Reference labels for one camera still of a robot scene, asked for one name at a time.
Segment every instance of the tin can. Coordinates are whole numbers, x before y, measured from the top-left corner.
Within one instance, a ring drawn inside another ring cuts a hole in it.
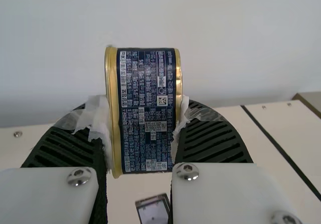
[[[107,47],[105,76],[114,178],[171,171],[172,132],[183,95],[179,51]]]

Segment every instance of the metal screw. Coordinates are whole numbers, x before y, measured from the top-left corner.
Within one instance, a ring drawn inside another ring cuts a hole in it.
[[[176,174],[184,180],[196,180],[199,177],[198,168],[191,163],[182,163],[176,169]]]
[[[84,168],[77,168],[73,170],[67,177],[67,182],[69,185],[72,186],[79,186],[86,184],[91,177],[90,169]]]
[[[276,211],[271,218],[272,224],[302,224],[299,218],[287,211]]]
[[[22,136],[22,132],[21,131],[14,132],[14,137],[15,138],[19,138],[21,136]]]

